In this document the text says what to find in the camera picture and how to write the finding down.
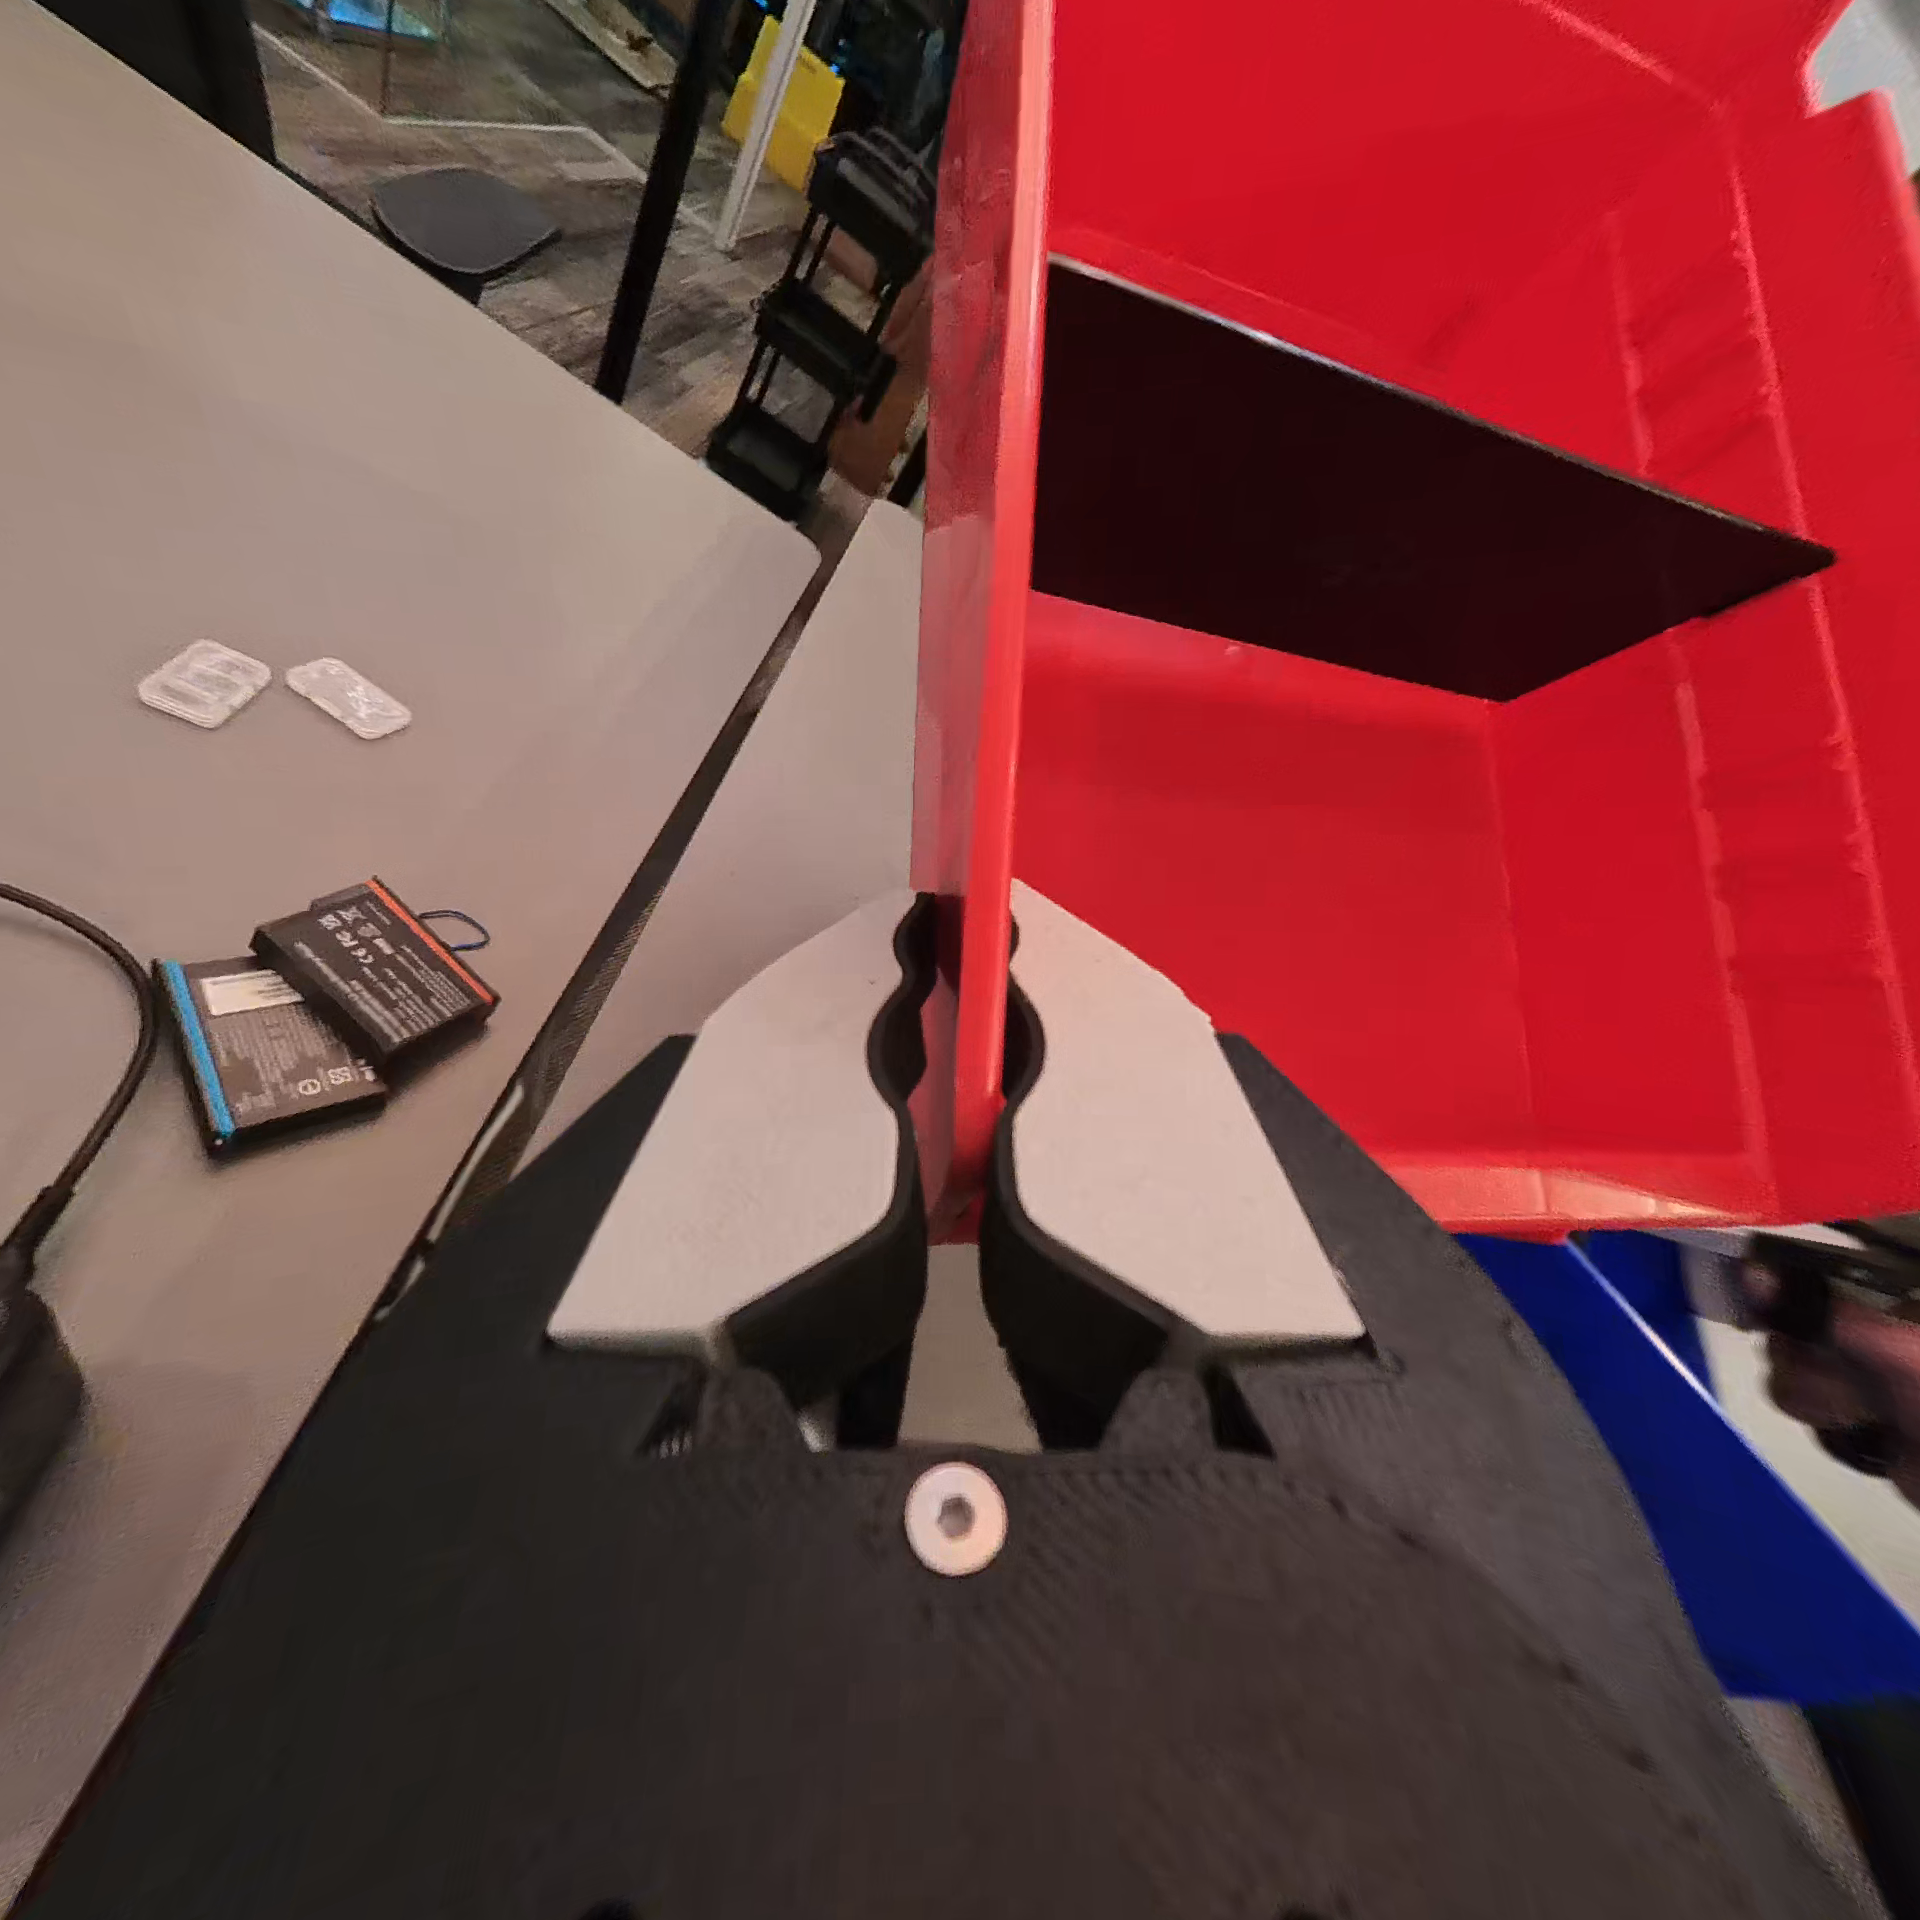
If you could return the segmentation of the red plastic bin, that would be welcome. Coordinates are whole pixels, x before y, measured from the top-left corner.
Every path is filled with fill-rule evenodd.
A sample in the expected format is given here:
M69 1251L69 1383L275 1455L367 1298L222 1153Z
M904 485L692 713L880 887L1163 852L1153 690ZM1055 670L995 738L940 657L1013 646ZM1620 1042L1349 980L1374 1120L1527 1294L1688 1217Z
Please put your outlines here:
M914 879L1458 1232L1916 1211L1916 202L1846 4L970 4Z

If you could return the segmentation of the black flat stand base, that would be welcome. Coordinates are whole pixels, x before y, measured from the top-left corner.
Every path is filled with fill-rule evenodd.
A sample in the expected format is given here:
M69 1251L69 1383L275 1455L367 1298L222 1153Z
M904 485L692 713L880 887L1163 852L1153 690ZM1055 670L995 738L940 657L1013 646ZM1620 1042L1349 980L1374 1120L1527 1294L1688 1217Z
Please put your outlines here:
M467 304L562 239L540 202L467 166L387 179L372 188L369 212L395 252Z

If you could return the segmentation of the person's right hand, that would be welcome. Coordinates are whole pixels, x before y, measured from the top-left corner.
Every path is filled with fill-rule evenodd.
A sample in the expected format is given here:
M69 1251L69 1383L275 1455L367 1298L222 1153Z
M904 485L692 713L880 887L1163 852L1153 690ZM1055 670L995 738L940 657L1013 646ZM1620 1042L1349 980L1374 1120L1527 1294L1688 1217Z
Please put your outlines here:
M1768 1334L1768 1393L1823 1445L1873 1428L1881 1479L1917 1507L1917 1324L1840 1303L1811 1338Z

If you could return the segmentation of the blue plastic bin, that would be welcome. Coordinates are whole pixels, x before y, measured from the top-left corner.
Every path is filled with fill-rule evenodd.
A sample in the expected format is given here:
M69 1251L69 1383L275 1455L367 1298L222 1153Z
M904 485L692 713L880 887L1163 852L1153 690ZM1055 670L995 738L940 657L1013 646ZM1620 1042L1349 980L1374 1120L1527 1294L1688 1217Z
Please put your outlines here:
M1717 1402L1676 1243L1604 1231L1458 1245L1571 1386L1725 1694L1916 1699L1916 1627Z

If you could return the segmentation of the clear plastic case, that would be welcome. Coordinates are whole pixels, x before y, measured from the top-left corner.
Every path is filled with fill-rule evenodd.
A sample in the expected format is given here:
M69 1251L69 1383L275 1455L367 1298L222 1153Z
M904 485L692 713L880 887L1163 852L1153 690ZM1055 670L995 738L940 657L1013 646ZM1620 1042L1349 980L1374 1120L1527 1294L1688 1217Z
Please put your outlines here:
M212 639L195 639L136 684L143 708L220 731L275 681L275 670Z
M361 742L390 740L414 725L414 713L337 657L287 667L283 687Z

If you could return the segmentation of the black battery orange edge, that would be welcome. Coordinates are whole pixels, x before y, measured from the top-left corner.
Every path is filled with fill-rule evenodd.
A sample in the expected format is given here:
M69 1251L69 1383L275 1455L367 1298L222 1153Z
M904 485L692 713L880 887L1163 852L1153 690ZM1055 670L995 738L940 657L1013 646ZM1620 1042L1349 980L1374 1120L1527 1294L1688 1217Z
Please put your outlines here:
M499 1009L491 985L380 877L258 924L250 951L381 1077L465 1045Z

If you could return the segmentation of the black battery blue edge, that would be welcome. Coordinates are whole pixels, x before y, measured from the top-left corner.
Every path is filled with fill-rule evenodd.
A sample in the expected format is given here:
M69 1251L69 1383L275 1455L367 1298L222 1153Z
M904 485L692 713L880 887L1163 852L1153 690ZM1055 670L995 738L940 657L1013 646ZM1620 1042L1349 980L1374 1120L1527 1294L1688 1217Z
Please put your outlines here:
M378 1070L260 959L159 961L151 980L212 1162L387 1107Z

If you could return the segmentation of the yellow floor sign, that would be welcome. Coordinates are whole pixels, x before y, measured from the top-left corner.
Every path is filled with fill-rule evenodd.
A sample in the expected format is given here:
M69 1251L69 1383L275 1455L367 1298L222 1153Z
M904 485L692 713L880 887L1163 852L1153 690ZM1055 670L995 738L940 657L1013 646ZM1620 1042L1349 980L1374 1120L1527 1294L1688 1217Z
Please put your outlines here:
M745 142L756 117L760 85L766 80L777 46L781 20L760 10L756 13L756 26L747 62L731 86L722 117L722 134L735 147ZM804 192L815 151L834 134L844 95L844 77L828 61L810 50L800 50L761 156L761 170Z

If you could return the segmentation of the black utility cart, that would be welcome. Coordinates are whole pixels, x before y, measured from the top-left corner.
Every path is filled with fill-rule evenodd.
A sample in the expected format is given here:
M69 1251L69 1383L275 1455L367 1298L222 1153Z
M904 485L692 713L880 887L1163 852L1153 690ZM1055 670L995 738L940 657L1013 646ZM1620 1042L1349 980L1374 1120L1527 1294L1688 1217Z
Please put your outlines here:
M934 252L936 192L923 158L882 127L832 134L811 156L801 229L779 279L756 300L745 373L704 453L713 474L785 522L801 520L815 501L841 419L872 421L893 382L900 362L884 331ZM818 284L840 237L874 266L863 321ZM811 433L775 415L769 390L779 373L797 373L825 395Z

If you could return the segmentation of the black docking box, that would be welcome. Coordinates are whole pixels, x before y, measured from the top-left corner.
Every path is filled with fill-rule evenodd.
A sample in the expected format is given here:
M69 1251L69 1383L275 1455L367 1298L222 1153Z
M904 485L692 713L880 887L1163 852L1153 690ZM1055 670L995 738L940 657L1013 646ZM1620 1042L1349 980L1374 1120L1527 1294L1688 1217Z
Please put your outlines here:
M84 1405L84 1377L33 1285L33 1255L1 1247L1 1539L60 1457Z

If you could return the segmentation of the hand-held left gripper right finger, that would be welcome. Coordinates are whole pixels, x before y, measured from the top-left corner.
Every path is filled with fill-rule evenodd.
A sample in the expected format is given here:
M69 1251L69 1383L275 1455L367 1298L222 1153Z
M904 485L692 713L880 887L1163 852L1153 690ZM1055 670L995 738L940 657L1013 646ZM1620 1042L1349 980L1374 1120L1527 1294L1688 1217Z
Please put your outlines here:
M1153 1370L1363 1359L1212 1019L1022 881L1012 928L979 1296L1020 1385L1113 1414Z

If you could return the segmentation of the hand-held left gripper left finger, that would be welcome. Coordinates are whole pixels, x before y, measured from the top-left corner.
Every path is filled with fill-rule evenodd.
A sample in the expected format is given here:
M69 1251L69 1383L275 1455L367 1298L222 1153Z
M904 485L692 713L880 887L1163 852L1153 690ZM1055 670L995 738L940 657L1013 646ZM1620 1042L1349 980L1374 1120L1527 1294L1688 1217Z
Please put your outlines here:
M884 893L682 1048L546 1322L564 1350L756 1370L813 1405L897 1357L928 1286L910 1099L931 900Z

